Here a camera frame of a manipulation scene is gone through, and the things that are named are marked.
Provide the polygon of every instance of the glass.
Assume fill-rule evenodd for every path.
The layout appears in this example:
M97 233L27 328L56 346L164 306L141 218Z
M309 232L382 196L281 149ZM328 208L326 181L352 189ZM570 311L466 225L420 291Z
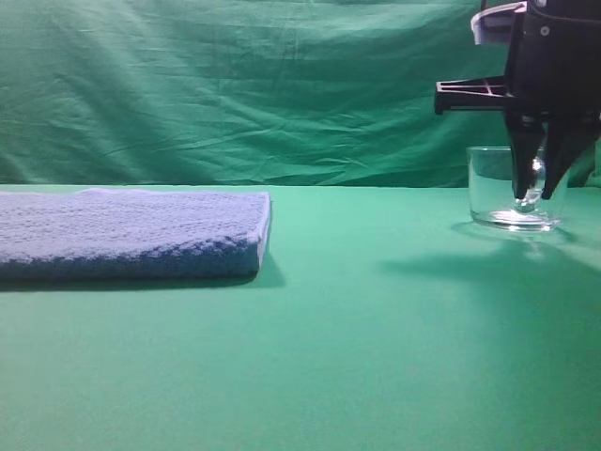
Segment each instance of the glass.
M510 148L469 148L470 212L482 225L511 231L549 231L560 222L568 177L563 177L549 200L541 198L545 185L543 150L532 162L536 183L523 199L515 199Z

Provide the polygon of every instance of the green table surface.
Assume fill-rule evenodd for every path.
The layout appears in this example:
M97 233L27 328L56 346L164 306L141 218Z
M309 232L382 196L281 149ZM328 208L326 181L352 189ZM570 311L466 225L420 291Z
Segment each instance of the green table surface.
M601 449L601 190L265 189L253 281L1 287L0 449Z

